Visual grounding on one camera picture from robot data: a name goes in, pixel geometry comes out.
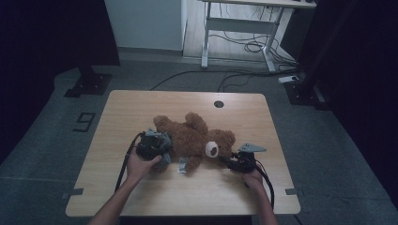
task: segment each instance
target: black curtain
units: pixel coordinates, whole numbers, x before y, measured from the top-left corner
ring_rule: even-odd
[[[299,62],[398,205],[398,4],[323,0]]]
[[[103,1],[0,0],[0,162],[48,101],[54,77],[93,65],[119,65]]]

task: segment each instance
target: light wood surface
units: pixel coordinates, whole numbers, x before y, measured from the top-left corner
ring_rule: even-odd
[[[216,108],[220,100],[223,108]],[[112,196],[124,155],[135,135],[154,128],[159,114],[184,122],[185,114],[199,113],[209,129],[230,129],[236,134],[235,151],[244,143],[267,148],[255,157],[265,166],[275,190],[275,213],[300,210],[283,151],[268,105],[260,94],[199,92],[113,91],[88,150],[75,188],[83,195],[71,196],[70,217],[93,216]],[[254,215],[250,191],[226,168],[203,160],[192,174],[177,173],[177,159],[164,173],[149,174],[131,193],[122,216],[216,216]]]
[[[315,8],[316,3],[307,3],[304,0],[201,0],[203,2],[211,3],[227,3],[227,4],[241,4],[241,5],[257,5],[257,6],[270,6],[282,8]]]

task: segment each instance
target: round hole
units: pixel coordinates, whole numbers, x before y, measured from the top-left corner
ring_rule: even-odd
[[[217,107],[217,108],[222,108],[223,107],[223,102],[217,100],[217,101],[214,102],[214,106]]]

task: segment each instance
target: teddy bear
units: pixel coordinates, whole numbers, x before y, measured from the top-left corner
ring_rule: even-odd
[[[203,158],[230,158],[235,134],[231,130],[208,130],[204,119],[195,112],[185,115],[185,123],[170,120],[166,115],[153,119],[158,132],[167,134],[172,139],[170,155],[188,158],[185,165],[187,173],[194,171]]]

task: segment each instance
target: metal desk leg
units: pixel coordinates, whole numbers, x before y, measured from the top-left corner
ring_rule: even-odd
[[[279,10],[278,17],[275,20],[274,25],[272,27],[271,37],[267,41],[266,48],[263,49],[263,55],[266,58],[266,62],[267,62],[267,66],[268,66],[269,72],[275,72],[276,71],[276,69],[275,69],[275,67],[273,65],[273,62],[272,62],[273,57],[272,57],[272,55],[270,53],[270,49],[272,47],[272,42],[273,42],[273,40],[275,38],[276,32],[278,31],[278,27],[279,27],[279,23],[281,21],[283,10],[284,10],[284,7],[281,7],[281,9]]]
[[[203,43],[202,49],[202,65],[201,68],[207,68],[207,59],[208,59],[208,20],[210,20],[210,10],[211,3],[208,3],[207,6],[207,16],[206,16],[206,26],[205,26],[205,42]]]

